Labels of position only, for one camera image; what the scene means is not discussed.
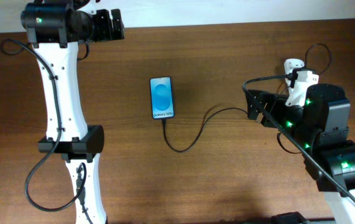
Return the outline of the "blue Galaxy smartphone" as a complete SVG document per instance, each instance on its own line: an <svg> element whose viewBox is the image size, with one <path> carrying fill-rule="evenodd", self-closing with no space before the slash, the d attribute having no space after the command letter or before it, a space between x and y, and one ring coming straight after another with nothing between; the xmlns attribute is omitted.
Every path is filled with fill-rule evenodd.
<svg viewBox="0 0 355 224"><path fill-rule="evenodd" d="M154 119L168 119L175 115L172 79L160 77L150 79L150 95L152 117Z"/></svg>

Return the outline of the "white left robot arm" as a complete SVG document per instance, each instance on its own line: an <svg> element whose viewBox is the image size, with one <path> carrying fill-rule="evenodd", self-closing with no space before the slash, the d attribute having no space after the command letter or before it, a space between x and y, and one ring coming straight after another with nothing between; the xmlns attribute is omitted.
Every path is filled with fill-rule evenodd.
<svg viewBox="0 0 355 224"><path fill-rule="evenodd" d="M99 182L104 129L86 123L81 108L77 63L80 44L124 39L119 9L97 1L34 1L21 24L38 61L47 109L46 135L38 149L60 154L68 169L77 223L107 223Z"/></svg>

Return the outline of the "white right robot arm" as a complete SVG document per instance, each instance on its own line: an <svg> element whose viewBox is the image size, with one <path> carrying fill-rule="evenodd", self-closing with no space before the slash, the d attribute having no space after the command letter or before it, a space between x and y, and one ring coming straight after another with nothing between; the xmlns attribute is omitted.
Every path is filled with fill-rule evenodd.
<svg viewBox="0 0 355 224"><path fill-rule="evenodd" d="M263 114L265 127L277 128L298 147L305 169L333 212L336 223L355 223L355 142L348 139L351 104L335 85L315 84L302 106L286 96L244 89L250 119Z"/></svg>

